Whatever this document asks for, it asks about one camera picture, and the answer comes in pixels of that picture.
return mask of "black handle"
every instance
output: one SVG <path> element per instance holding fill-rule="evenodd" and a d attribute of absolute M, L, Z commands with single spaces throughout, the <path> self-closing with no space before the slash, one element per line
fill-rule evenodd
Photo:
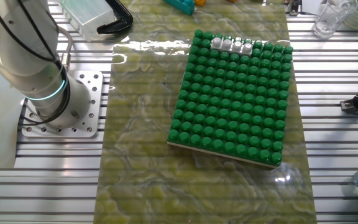
<path fill-rule="evenodd" d="M 134 18 L 125 6 L 119 0 L 106 0 L 106 2 L 113 9 L 117 20 L 110 24 L 99 26 L 96 29 L 98 34 L 117 34 L 130 28 L 134 23 Z"/>

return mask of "glass beaker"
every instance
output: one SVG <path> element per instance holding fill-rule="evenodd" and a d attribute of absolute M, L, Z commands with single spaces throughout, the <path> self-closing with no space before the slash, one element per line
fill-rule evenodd
<path fill-rule="evenodd" d="M 313 25 L 315 34 L 329 38 L 346 17 L 357 10 L 357 0 L 327 0 L 320 17 Z"/>

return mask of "mounting plate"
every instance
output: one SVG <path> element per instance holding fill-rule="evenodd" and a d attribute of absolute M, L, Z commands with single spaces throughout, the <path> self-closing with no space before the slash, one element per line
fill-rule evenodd
<path fill-rule="evenodd" d="M 57 129 L 42 124 L 38 126 L 23 126 L 22 134 L 28 138 L 93 138 L 98 132 L 98 120 L 100 111 L 101 93 L 103 87 L 103 74 L 99 71 L 70 71 L 71 77 L 81 81 L 89 90 L 89 110 L 86 115 L 71 128 Z M 28 106 L 35 111 L 33 104 L 28 101 Z M 25 109 L 24 116 L 34 121 L 42 121 L 38 116 Z"/>

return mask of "black cable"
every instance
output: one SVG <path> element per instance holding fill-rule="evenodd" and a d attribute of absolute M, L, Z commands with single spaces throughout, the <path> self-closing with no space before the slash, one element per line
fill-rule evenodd
<path fill-rule="evenodd" d="M 57 25 L 57 22 L 53 19 L 52 15 L 49 13 L 48 10 L 45 11 L 49 17 L 49 19 L 55 24 L 56 32 L 59 33 L 59 26 Z"/>
<path fill-rule="evenodd" d="M 37 58 L 40 58 L 42 60 L 46 60 L 48 62 L 54 62 L 55 61 L 55 57 L 53 57 L 52 59 L 46 58 L 42 55 L 39 55 L 38 53 L 34 52 L 33 50 L 31 50 L 30 48 L 28 48 L 28 46 L 26 46 L 23 42 L 21 42 L 19 40 L 19 38 L 17 38 L 13 32 L 9 29 L 9 27 L 6 25 L 4 19 L 0 16 L 0 23 L 3 26 L 3 28 L 5 28 L 6 32 L 21 46 L 23 47 L 26 51 L 30 52 L 32 55 L 36 56 Z"/>
<path fill-rule="evenodd" d="M 54 56 L 52 50 L 50 50 L 50 47 L 48 46 L 48 43 L 45 41 L 44 37 L 42 36 L 41 32 L 39 31 L 39 29 L 38 29 L 37 25 L 35 24 L 34 20 L 31 18 L 30 13 L 24 7 L 23 2 L 21 0 L 17 0 L 17 2 L 19 3 L 20 7 L 22 8 L 22 10 L 23 10 L 25 16 L 27 17 L 27 19 L 30 21 L 30 24 L 31 24 L 32 28 L 35 30 L 35 33 L 37 33 L 38 38 L 41 40 L 42 44 L 48 50 L 50 56 L 54 58 L 55 56 Z"/>

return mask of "green marble mat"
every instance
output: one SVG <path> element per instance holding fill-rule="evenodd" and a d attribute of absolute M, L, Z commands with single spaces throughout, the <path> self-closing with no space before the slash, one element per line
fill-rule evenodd
<path fill-rule="evenodd" d="M 163 1 L 122 3 L 134 26 L 114 46 L 94 223 L 316 223 L 293 73 L 279 168 L 167 145 L 194 31 L 288 40 L 283 6 L 207 0 L 187 16 Z"/>

